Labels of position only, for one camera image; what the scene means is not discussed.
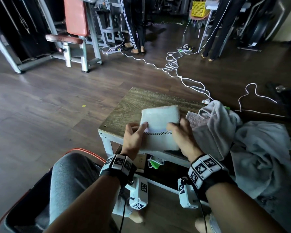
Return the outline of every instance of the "gray towel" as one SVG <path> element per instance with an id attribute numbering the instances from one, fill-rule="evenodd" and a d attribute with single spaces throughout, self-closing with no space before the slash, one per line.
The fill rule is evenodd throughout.
<path id="1" fill-rule="evenodd" d="M 291 184 L 291 141 L 284 125 L 250 121 L 236 131 L 234 142 L 235 181 L 251 198 Z"/>
<path id="2" fill-rule="evenodd" d="M 225 109 L 220 101 L 210 102 L 198 114 L 199 117 L 193 116 L 192 112 L 186 115 L 197 144 L 206 154 L 223 160 L 230 151 L 236 127 L 242 125 L 241 119 L 234 111 Z"/>

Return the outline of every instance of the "black checkered stripe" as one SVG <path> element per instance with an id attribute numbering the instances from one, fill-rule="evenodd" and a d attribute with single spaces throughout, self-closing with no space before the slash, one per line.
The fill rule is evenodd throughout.
<path id="1" fill-rule="evenodd" d="M 133 172 L 136 171 L 136 167 L 128 156 L 115 154 L 107 159 L 105 165 L 101 168 L 100 175 L 105 170 L 118 171 L 130 176 L 132 170 L 134 170 Z"/>
<path id="2" fill-rule="evenodd" d="M 191 164 L 188 176 L 197 189 L 199 189 L 202 186 L 203 180 L 221 169 L 223 169 L 223 166 L 210 154 L 206 154 Z"/>
<path id="3" fill-rule="evenodd" d="M 147 134 L 147 135 L 165 135 L 165 134 L 171 134 L 171 131 L 166 131 L 166 132 L 145 132 L 144 134 Z"/>

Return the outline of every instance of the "left hand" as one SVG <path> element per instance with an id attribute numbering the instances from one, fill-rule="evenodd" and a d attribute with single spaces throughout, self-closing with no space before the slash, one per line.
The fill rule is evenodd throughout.
<path id="1" fill-rule="evenodd" d="M 121 154 L 127 155 L 131 160 L 136 158 L 141 146 L 143 132 L 147 127 L 148 122 L 144 122 L 140 126 L 135 122 L 126 125 Z"/>

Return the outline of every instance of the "wooden table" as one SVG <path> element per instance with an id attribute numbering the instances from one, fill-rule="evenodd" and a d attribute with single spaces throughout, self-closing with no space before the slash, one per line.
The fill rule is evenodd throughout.
<path id="1" fill-rule="evenodd" d="M 99 135 L 108 156 L 113 155 L 111 141 L 123 144 L 125 126 L 129 122 L 140 122 L 141 110 L 155 108 L 165 105 L 178 105 L 182 116 L 186 116 L 188 111 L 198 113 L 198 110 L 205 105 L 195 101 L 187 101 L 178 97 L 167 96 L 164 94 L 143 90 L 132 87 L 126 96 L 120 101 L 111 114 L 103 121 L 98 128 Z M 165 159 L 172 163 L 190 167 L 190 163 L 180 152 L 165 153 L 159 151 L 141 152 L 151 154 L 155 157 Z"/>

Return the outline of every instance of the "right hand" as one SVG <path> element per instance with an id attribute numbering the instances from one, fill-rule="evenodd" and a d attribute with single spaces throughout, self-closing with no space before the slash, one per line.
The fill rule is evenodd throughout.
<path id="1" fill-rule="evenodd" d="M 174 141 L 180 147 L 182 154 L 188 158 L 190 163 L 194 162 L 194 160 L 204 154 L 194 139 L 190 122 L 187 119 L 181 118 L 180 125 L 168 123 L 166 129 L 172 132 Z"/>

